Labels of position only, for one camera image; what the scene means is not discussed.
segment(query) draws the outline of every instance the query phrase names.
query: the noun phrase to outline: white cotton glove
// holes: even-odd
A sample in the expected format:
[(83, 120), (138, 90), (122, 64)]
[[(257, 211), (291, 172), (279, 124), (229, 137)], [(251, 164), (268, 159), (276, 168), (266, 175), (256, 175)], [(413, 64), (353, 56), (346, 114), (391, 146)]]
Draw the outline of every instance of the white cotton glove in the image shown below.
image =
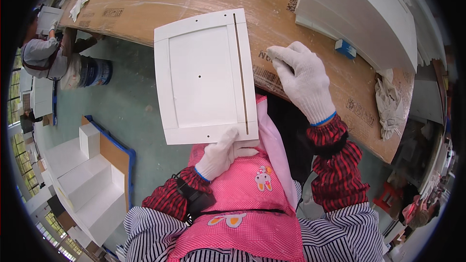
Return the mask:
[(212, 181), (230, 168), (237, 157), (249, 157), (257, 154), (253, 148), (259, 140), (235, 142), (240, 133), (236, 128), (229, 129), (216, 144), (209, 144), (204, 149), (204, 156), (195, 166), (196, 172), (206, 181)]
[(294, 42), (288, 48), (272, 46), (267, 49), (267, 54), (272, 59), (283, 90), (311, 125), (321, 125), (335, 115), (329, 92), (330, 80), (315, 53), (302, 43)]
[(55, 30), (55, 31), (56, 31), (56, 30), (57, 30), (57, 26), (58, 26), (58, 20), (54, 20), (54, 21), (52, 22), (52, 25), (50, 26), (49, 32), (50, 32), (51, 30)]

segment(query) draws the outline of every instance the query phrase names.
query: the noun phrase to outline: gray jacket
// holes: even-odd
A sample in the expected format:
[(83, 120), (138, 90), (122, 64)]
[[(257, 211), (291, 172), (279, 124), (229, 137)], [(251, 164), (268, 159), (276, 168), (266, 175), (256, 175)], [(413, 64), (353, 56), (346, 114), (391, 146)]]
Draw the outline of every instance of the gray jacket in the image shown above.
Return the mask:
[[(25, 47), (21, 49), (22, 59), (29, 65), (46, 67), (49, 64), (49, 57), (55, 52), (59, 45), (56, 38), (49, 38), (47, 41), (33, 38)], [(57, 57), (50, 69), (48, 70), (34, 70), (24, 67), (26, 71), (37, 78), (43, 77), (57, 77), (60, 78), (65, 75), (67, 70), (67, 57), (62, 55), (63, 48), (60, 47)]]

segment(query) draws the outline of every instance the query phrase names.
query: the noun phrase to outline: red stool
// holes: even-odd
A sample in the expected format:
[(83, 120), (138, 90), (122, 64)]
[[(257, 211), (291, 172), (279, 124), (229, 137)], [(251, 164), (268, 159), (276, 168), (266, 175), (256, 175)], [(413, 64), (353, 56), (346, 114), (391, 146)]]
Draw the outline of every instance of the red stool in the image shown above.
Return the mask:
[(383, 193), (379, 198), (374, 198), (372, 202), (383, 209), (386, 213), (390, 213), (391, 200), (401, 198), (402, 191), (396, 190), (391, 184), (385, 181), (383, 184)]

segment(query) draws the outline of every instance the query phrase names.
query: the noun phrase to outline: wooden workbench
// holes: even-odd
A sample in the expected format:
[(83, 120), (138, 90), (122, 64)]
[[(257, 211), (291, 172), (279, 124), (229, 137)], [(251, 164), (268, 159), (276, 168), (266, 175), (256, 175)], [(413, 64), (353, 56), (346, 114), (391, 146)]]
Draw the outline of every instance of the wooden workbench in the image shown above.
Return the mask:
[[(77, 0), (67, 0), (60, 24), (153, 46), (156, 27), (190, 16), (225, 9), (244, 8), (257, 86), (286, 98), (265, 50), (271, 45), (305, 44), (323, 61), (330, 78), (330, 93), (351, 137), (390, 163), (399, 134), (383, 142), (375, 101), (376, 73), (360, 56), (349, 60), (334, 51), (335, 41), (294, 23), (297, 0), (90, 0), (76, 22), (68, 18)], [(393, 83), (402, 95), (405, 122), (411, 105), (414, 75), (394, 69)]]

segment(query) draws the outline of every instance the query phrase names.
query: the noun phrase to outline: glove blue cuff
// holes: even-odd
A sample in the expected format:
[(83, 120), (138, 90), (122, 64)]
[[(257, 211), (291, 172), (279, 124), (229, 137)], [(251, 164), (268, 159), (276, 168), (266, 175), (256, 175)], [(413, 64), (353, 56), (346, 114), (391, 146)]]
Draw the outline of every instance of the glove blue cuff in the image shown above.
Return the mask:
[(207, 182), (210, 182), (210, 180), (207, 180), (206, 178), (204, 178), (204, 177), (201, 175), (201, 173), (199, 173), (199, 171), (196, 169), (196, 167), (194, 167), (194, 170), (195, 170), (195, 172), (196, 172), (203, 180), (205, 180), (205, 181), (207, 181)]
[(333, 118), (333, 117), (335, 116), (335, 114), (336, 114), (336, 111), (335, 111), (333, 114), (331, 114), (328, 118), (324, 119), (323, 121), (319, 121), (319, 122), (316, 123), (316, 124), (310, 124), (310, 125), (311, 125), (311, 126), (318, 126), (318, 125), (321, 125), (321, 124), (323, 124), (323, 123), (326, 123), (326, 122), (329, 121), (331, 118)]

